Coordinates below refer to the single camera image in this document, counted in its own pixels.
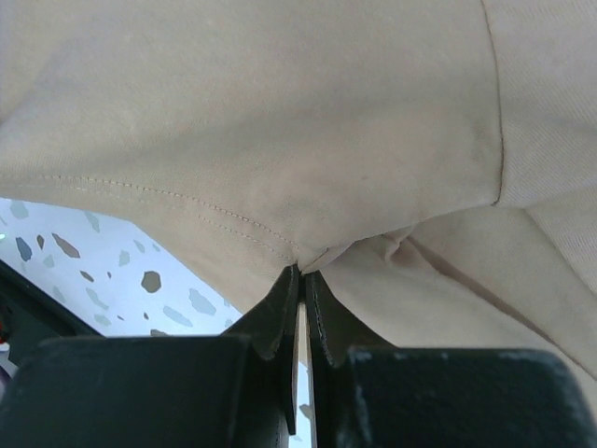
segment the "beige t-shirt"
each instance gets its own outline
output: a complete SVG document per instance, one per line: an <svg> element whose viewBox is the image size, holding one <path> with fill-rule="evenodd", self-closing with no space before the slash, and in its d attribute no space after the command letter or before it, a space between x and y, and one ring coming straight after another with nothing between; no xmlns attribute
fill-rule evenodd
<svg viewBox="0 0 597 448"><path fill-rule="evenodd" d="M595 0L4 0L0 196L126 218L241 310L321 269L400 346L597 409Z"/></svg>

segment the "seam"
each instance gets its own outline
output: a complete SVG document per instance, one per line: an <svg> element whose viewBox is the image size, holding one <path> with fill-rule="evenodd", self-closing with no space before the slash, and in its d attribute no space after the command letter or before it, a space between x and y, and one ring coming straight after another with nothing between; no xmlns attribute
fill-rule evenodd
<svg viewBox="0 0 597 448"><path fill-rule="evenodd" d="M158 193L158 194L163 194L163 195L167 195L167 196L173 196L175 198L181 198L181 199L187 199L190 200L194 203L198 203L200 205L204 205L207 208L209 208L210 210L215 210L216 212L219 213L223 213L229 217L234 217L236 219L239 219L243 222L248 222L249 224L262 229L264 231L266 231L267 233L272 234L273 236L275 236L276 238L278 238L279 240L284 241L285 243L288 243L290 245L292 245L294 248L299 249L299 246L291 240L288 240L286 238L284 238L282 235L280 235L279 233L273 231L272 229L264 226L263 224L254 221L253 219L249 219L248 217L243 217L241 215L237 215L235 213L230 212L230 210L226 210L225 208L219 207L217 205L213 205L210 204L202 199L199 198L194 198L192 196L187 196L186 194L180 194L180 193L174 193L172 191L168 191L168 190L161 190L161 189L150 189L148 187L140 187L134 184L127 184L124 182L117 182L115 180L108 180L108 179L98 179L98 178L94 178L94 177L84 177L84 176L70 176L70 175L41 175L39 176L39 178L42 179L48 179L48 180L81 180L81 181L85 181L85 182L91 182L91 183L98 183L98 184L107 184L107 185L115 185L118 187L123 187L123 188L129 188L129 189L136 189L139 191L146 191L146 192L150 192L150 193Z"/></svg>
<svg viewBox="0 0 597 448"><path fill-rule="evenodd" d="M483 8L483 16L485 17L485 23L487 24L487 32L489 33L489 40L492 46L493 63L495 65L495 87L497 90L497 113L498 113L498 126L500 129L500 146L502 151L502 165L500 166L500 186L497 193L497 199L492 205L497 205L502 199L502 190L504 189L504 172L506 171L506 147L504 144L504 123L502 121L502 89L500 85L500 70L497 66L497 50L495 49L495 41L493 39L492 26L489 23L489 13L485 6L485 1L480 0L481 7Z"/></svg>
<svg viewBox="0 0 597 448"><path fill-rule="evenodd" d="M30 185L30 184L20 184L20 185L10 185L13 188L24 188L24 189L46 189L48 186L47 185ZM82 187L76 187L73 185L60 185L58 186L59 188L66 188L66 189L75 189L78 191L83 191L86 193L94 193L94 194L99 194L99 195L105 195L105 196L109 196L112 198L116 198L120 201L126 202L126 203L145 203L145 204L152 204L152 202L150 201L142 201L142 200L133 200L130 198L123 198L122 196L118 196L117 194L111 193L110 191L97 191L95 189L83 189ZM167 205L166 206L168 209L170 210L176 210L176 211L181 211L181 209L179 207L173 207L171 205ZM211 219L207 218L207 217L203 217L201 215L197 215L197 219L207 222L208 224L215 226L217 228L219 228L222 231L227 231L228 233L234 233L235 235L241 236L242 238L245 238L249 241L252 241L253 243L259 244L259 245L263 245L264 247L266 247L270 252L272 252L273 254L275 254L277 257L281 258L281 259L285 259L287 261L293 261L293 259L291 259L290 257L288 257L287 255L284 255L280 252L278 252L276 249L274 249L273 247L271 247L270 245L265 244L262 241L259 241L255 238L253 238L252 236L249 236L245 233L242 233L241 231L236 231L234 229L231 229L230 227L226 227L223 226L221 224L218 224L217 222L212 221Z"/></svg>

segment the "white speckled surface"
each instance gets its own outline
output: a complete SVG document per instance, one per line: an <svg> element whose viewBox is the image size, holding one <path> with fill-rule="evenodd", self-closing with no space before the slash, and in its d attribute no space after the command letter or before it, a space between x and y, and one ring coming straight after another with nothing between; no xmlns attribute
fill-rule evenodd
<svg viewBox="0 0 597 448"><path fill-rule="evenodd" d="M142 231L113 217L0 198L0 259L105 336L218 334L241 316ZM300 365L302 410L291 447L311 446L307 403Z"/></svg>

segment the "black plastic part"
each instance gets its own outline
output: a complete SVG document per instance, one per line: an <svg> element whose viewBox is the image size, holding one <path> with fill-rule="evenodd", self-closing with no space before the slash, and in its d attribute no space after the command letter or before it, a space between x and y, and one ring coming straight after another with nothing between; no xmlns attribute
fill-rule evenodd
<svg viewBox="0 0 597 448"><path fill-rule="evenodd" d="M317 447L597 446L576 382L552 354L398 349L320 273L306 289Z"/></svg>
<svg viewBox="0 0 597 448"><path fill-rule="evenodd" d="M0 336L10 361L19 365L46 339L84 335L99 333L0 261Z"/></svg>
<svg viewBox="0 0 597 448"><path fill-rule="evenodd" d="M268 361L275 372L274 383L279 391L288 433L297 433L297 372L299 346L299 283L297 266L285 268L270 292L234 325L225 335L251 335L259 356Z"/></svg>
<svg viewBox="0 0 597 448"><path fill-rule="evenodd" d="M275 372L249 337L44 343L0 403L0 445L286 447Z"/></svg>

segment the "beige fabric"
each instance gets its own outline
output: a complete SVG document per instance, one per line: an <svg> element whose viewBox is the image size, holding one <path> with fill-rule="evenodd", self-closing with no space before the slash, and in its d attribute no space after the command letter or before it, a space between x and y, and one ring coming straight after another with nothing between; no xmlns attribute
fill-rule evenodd
<svg viewBox="0 0 597 448"><path fill-rule="evenodd" d="M597 2L4 0L0 195L131 220L242 310L322 269L407 346L597 409Z"/></svg>

